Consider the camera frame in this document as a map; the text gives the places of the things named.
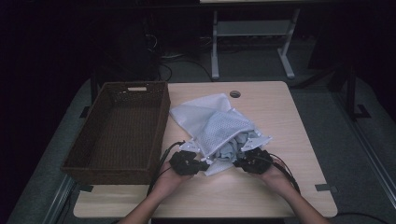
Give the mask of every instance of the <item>white mesh bag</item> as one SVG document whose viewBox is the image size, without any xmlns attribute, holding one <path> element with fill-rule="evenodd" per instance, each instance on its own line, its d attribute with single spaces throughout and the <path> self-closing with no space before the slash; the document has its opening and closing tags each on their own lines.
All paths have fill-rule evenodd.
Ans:
<svg viewBox="0 0 396 224">
<path fill-rule="evenodd" d="M 206 175 L 213 175 L 233 166 L 234 160 L 225 158 L 217 160 L 219 155 L 250 150 L 271 140 L 269 136 L 262 136 L 252 121 L 232 108 L 224 93 L 188 101 L 172 108 L 170 114 L 191 136 L 191 140 L 180 149 L 199 152 L 204 157 L 203 160 L 211 164 L 205 172 Z M 254 137 L 244 139 L 241 136 Z"/>
</svg>

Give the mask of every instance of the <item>wooden table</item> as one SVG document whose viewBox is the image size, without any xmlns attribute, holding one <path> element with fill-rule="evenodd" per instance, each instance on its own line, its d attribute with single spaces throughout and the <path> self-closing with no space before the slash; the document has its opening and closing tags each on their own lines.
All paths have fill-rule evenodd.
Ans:
<svg viewBox="0 0 396 224">
<path fill-rule="evenodd" d="M 241 97 L 230 97 L 230 91 L 240 91 Z M 177 83 L 169 84 L 169 92 L 171 106 L 209 94 L 227 94 L 232 107 L 251 119 L 264 134 L 273 136 L 265 149 L 289 166 L 302 195 L 323 216 L 336 215 L 331 193 L 316 189 L 316 185 L 326 184 L 326 180 L 284 82 Z M 163 148 L 189 139 L 169 117 Z M 124 217 L 144 199 L 147 189 L 148 186 L 94 186 L 92 192 L 79 194 L 74 214 L 76 217 Z M 154 214 L 154 217 L 293 216 L 283 199 L 258 179 L 234 167 L 212 176 L 200 172 L 167 198 Z"/>
</svg>

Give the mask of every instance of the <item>wire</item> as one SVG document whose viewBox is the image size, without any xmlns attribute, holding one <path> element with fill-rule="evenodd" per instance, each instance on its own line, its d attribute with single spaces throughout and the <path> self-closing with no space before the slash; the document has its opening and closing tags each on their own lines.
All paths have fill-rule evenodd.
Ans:
<svg viewBox="0 0 396 224">
<path fill-rule="evenodd" d="M 172 144 L 172 146 L 170 146 L 168 149 L 165 150 L 165 152 L 163 153 L 163 156 L 160 159 L 160 163 L 158 164 L 158 167 L 154 173 L 154 176 L 151 179 L 151 182 L 149 183 L 147 195 L 149 195 L 151 193 L 152 188 L 154 187 L 155 182 L 157 182 L 158 177 L 163 174 L 163 172 L 160 173 L 160 170 L 161 170 L 161 167 L 163 167 L 163 163 L 165 162 L 166 157 L 168 157 L 168 154 L 171 151 L 171 149 L 177 145 L 181 146 L 184 143 L 185 143 L 184 141 L 183 142 L 175 142 L 174 144 Z"/>
<path fill-rule="evenodd" d="M 179 60 L 179 61 L 172 61 L 172 62 L 164 62 L 164 63 L 195 63 L 196 65 L 200 66 L 205 73 L 207 74 L 207 76 L 210 78 L 210 81 L 213 82 L 212 76 L 210 76 L 209 72 L 206 70 L 205 67 L 203 67 L 200 63 L 195 62 L 195 61 L 191 61 L 191 60 Z"/>
<path fill-rule="evenodd" d="M 385 220 L 383 220 L 383 219 L 381 219 L 381 218 L 379 218 L 379 217 L 374 217 L 374 216 L 371 216 L 371 215 L 368 215 L 368 214 L 356 213 L 356 212 L 339 213 L 339 214 L 338 214 L 337 216 L 335 216 L 335 217 L 342 217 L 342 216 L 362 216 L 362 217 L 369 217 L 369 218 L 372 218 L 372 219 L 374 219 L 374 220 L 377 220 L 377 221 L 379 221 L 379 222 L 381 222 L 381 223 L 388 224 L 387 221 L 385 221 Z"/>
<path fill-rule="evenodd" d="M 169 77 L 165 80 L 165 81 L 169 81 L 169 80 L 171 79 L 172 75 L 173 75 L 172 68 L 170 68 L 168 65 L 165 65 L 165 64 L 163 64 L 163 63 L 160 63 L 160 66 L 163 66 L 163 67 L 165 67 L 165 68 L 167 68 L 167 69 L 169 70 L 170 75 L 169 75 Z"/>
<path fill-rule="evenodd" d="M 167 168 L 166 170 L 162 171 L 162 172 L 158 175 L 157 179 L 158 179 L 161 175 L 163 175 L 163 173 L 165 173 L 166 171 L 168 171 L 168 170 L 170 170 L 170 169 L 172 169 L 172 167 L 169 167 L 169 168 Z"/>
<path fill-rule="evenodd" d="M 297 192 L 299 192 L 301 194 L 300 187 L 298 186 L 297 181 L 294 179 L 294 177 L 291 174 L 288 173 L 288 171 L 285 168 L 283 168 L 278 163 L 273 162 L 273 161 L 268 161 L 267 159 L 265 159 L 263 157 L 253 156 L 253 158 L 256 158 L 256 159 L 259 159 L 262 161 L 267 161 L 267 162 L 273 164 L 291 182 L 291 184 L 294 186 L 294 188 L 297 190 Z"/>
<path fill-rule="evenodd" d="M 206 41 L 206 43 L 202 44 L 200 47 L 204 48 L 206 46 L 208 46 L 210 43 L 212 43 L 212 37 L 209 36 L 204 36 L 204 37 L 200 37 L 200 40 L 205 40 L 208 39 L 208 41 Z"/>
<path fill-rule="evenodd" d="M 151 49 L 155 49 L 155 47 L 157 47 L 158 44 L 158 39 L 155 35 L 146 35 L 146 37 L 152 37 L 154 38 L 155 42 L 154 42 L 154 46 Z"/>
<path fill-rule="evenodd" d="M 172 59 L 177 59 L 183 57 L 184 54 L 174 54 L 174 55 L 169 55 L 169 56 L 161 56 L 162 59 L 165 60 L 172 60 Z"/>
<path fill-rule="evenodd" d="M 272 153 L 268 153 L 268 154 L 270 154 L 270 156 L 273 156 L 273 157 L 277 158 L 278 160 L 280 160 L 285 165 L 285 167 L 288 170 L 289 174 L 291 176 L 293 176 L 293 174 L 291 173 L 291 170 L 289 169 L 289 166 L 284 161 L 282 161 L 282 159 L 280 159 L 280 157 L 278 157 L 277 155 L 272 154 Z"/>
</svg>

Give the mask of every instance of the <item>wicker basket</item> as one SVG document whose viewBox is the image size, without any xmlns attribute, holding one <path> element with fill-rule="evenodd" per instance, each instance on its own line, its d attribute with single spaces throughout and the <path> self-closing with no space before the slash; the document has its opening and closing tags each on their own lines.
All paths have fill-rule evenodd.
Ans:
<svg viewBox="0 0 396 224">
<path fill-rule="evenodd" d="M 79 184 L 147 185 L 169 114 L 166 82 L 106 83 L 62 166 Z"/>
</svg>

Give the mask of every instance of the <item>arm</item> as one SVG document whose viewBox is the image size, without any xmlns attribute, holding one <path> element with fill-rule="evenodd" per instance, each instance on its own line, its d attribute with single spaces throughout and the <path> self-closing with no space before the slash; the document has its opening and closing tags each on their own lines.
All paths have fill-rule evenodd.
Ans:
<svg viewBox="0 0 396 224">
<path fill-rule="evenodd" d="M 275 166 L 271 166 L 261 175 L 253 175 L 262 180 L 273 192 L 281 196 L 290 205 L 294 214 L 304 224 L 330 223 L 321 213 L 319 213 L 305 198 L 295 189 L 289 180 Z"/>
<path fill-rule="evenodd" d="M 171 195 L 182 183 L 192 178 L 192 175 L 178 175 L 169 162 L 161 168 L 158 178 L 150 195 L 143 200 L 132 212 L 130 212 L 119 223 L 146 224 L 154 214 L 161 202 Z"/>
</svg>

